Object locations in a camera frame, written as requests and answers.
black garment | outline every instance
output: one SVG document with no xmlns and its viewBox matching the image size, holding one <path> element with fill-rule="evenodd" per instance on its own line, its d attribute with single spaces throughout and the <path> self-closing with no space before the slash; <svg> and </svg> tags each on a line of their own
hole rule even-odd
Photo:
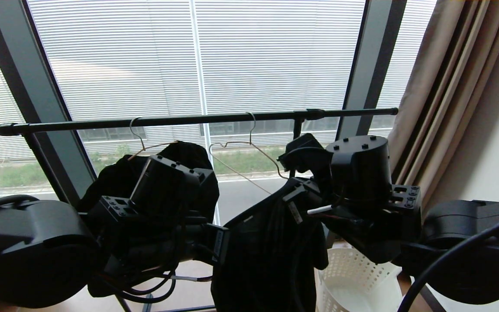
<svg viewBox="0 0 499 312">
<path fill-rule="evenodd" d="M 214 268 L 211 284 L 218 312 L 297 311 L 293 282 L 304 310 L 315 311 L 313 267 L 328 265 L 323 228 L 318 221 L 297 225 L 282 201 L 300 181 L 289 179 L 224 225 L 230 229 L 228 252 L 224 265 Z"/>
<path fill-rule="evenodd" d="M 178 161 L 188 168 L 213 169 L 205 148 L 189 143 L 178 141 L 170 144 L 159 155 L 170 160 Z M 76 206 L 79 212 L 88 212 L 95 206 L 101 196 L 114 196 L 129 198 L 144 169 L 147 157 L 136 156 L 128 160 L 130 155 L 125 155 L 117 163 L 103 168 L 99 177 L 87 189 L 86 194 Z M 216 187 L 211 192 L 202 194 L 201 204 L 196 205 L 202 216 L 209 222 L 213 221 L 214 207 L 217 202 L 218 183 L 216 177 L 212 177 Z"/>
</svg>

brown curtain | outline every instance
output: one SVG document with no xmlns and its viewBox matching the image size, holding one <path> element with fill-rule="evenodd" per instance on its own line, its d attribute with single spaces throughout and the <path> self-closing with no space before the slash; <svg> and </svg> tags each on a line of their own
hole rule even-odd
<svg viewBox="0 0 499 312">
<path fill-rule="evenodd" d="M 499 52 L 499 1 L 437 2 L 388 138 L 395 184 L 427 207 Z"/>
</svg>

perforated basket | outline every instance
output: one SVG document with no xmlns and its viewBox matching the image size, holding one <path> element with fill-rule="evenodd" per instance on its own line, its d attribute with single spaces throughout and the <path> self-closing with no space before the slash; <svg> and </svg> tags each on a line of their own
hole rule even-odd
<svg viewBox="0 0 499 312">
<path fill-rule="evenodd" d="M 352 248 L 328 251 L 328 267 L 319 271 L 319 312 L 394 312 L 402 300 L 392 263 L 374 264 Z"/>
</svg>

hanger hook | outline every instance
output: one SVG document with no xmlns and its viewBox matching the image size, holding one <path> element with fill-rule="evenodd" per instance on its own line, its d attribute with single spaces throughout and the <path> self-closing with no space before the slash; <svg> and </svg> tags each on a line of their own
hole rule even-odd
<svg viewBox="0 0 499 312">
<path fill-rule="evenodd" d="M 255 115 L 252 112 L 246 112 L 246 114 L 250 114 L 251 117 L 253 117 L 253 128 L 251 128 L 251 130 L 249 131 L 249 143 L 253 144 L 253 142 L 251 141 L 251 134 L 252 134 L 253 130 L 255 129 L 255 126 L 257 124 L 257 120 L 255 119 Z"/>
<path fill-rule="evenodd" d="M 136 120 L 136 119 L 140 119 L 141 117 L 136 117 L 136 118 L 133 118 L 131 121 L 130 121 L 130 125 L 128 126 L 130 128 L 130 132 L 132 132 L 132 134 L 136 137 L 138 137 L 140 139 L 140 143 L 142 144 L 142 150 L 145 150 L 145 145 L 144 145 L 144 140 L 142 139 L 141 136 L 139 136 L 137 133 L 134 132 L 134 130 L 132 129 L 132 124 L 133 122 Z"/>
</svg>

clothes hanger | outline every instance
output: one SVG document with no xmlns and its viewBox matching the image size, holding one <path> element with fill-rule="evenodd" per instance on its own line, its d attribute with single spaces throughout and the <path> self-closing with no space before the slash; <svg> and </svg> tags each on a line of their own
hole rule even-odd
<svg viewBox="0 0 499 312">
<path fill-rule="evenodd" d="M 137 133 L 134 132 L 134 130 L 132 129 L 132 123 L 136 120 L 136 119 L 140 119 L 141 117 L 136 117 L 136 118 L 133 118 L 131 121 L 130 121 L 130 125 L 128 126 L 130 128 L 130 132 L 132 132 L 133 136 L 135 137 L 138 137 L 140 139 L 140 143 L 142 145 L 142 149 L 137 151 L 136 154 L 133 154 L 132 156 L 130 156 L 128 158 L 128 160 L 131 160 L 132 158 L 138 156 L 141 152 L 144 152 L 146 150 L 149 150 L 151 148 L 156 148 L 156 147 L 159 147 L 159 146 L 163 146 L 163 145 L 170 145 L 170 144 L 173 144 L 173 143 L 176 143 L 178 142 L 177 140 L 173 141 L 173 142 L 168 142 L 168 143 L 160 143 L 160 144 L 156 144 L 154 146 L 149 146 L 146 148 L 145 144 L 144 144 L 144 139 L 142 139 L 141 136 L 139 136 Z"/>
<path fill-rule="evenodd" d="M 253 115 L 253 113 L 247 113 L 249 115 L 251 115 L 251 117 L 253 117 L 253 128 L 251 128 L 251 130 L 249 131 L 249 142 L 245 142 L 245 141 L 228 141 L 228 142 L 225 142 L 224 144 L 220 143 L 220 142 L 216 142 L 216 143 L 213 143 L 209 146 L 209 154 L 218 162 L 220 162 L 223 166 L 225 166 L 226 168 L 229 168 L 229 170 L 232 170 L 232 172 L 236 173 L 237 175 L 241 176 L 242 178 L 248 180 L 250 183 L 252 183 L 253 185 L 257 186 L 258 188 L 264 190 L 265 192 L 271 194 L 271 192 L 269 192 L 268 190 L 262 188 L 261 186 L 259 186 L 257 183 L 255 183 L 254 181 L 252 181 L 251 179 L 249 179 L 247 176 L 243 175 L 242 173 L 238 172 L 237 170 L 235 170 L 234 168 L 232 168 L 231 166 L 225 164 L 222 160 L 220 160 L 219 158 L 217 158 L 214 154 L 213 154 L 213 151 L 212 151 L 212 148 L 213 146 L 221 146 L 222 148 L 226 148 L 228 146 L 228 144 L 249 144 L 250 146 L 253 146 L 253 148 L 255 148 L 256 150 L 258 150 L 261 154 L 265 155 L 267 158 L 269 158 L 269 160 L 277 167 L 277 174 L 283 178 L 283 179 L 288 179 L 287 177 L 283 176 L 281 174 L 281 168 L 279 167 L 279 165 L 275 162 L 275 160 L 273 158 L 271 158 L 269 155 L 267 155 L 263 150 L 261 150 L 261 148 L 259 148 L 258 146 L 256 146 L 255 144 L 253 144 L 252 142 L 252 133 L 253 133 L 253 130 L 255 129 L 256 127 L 256 124 L 257 124 L 257 121 L 255 119 L 255 115 Z"/>
</svg>

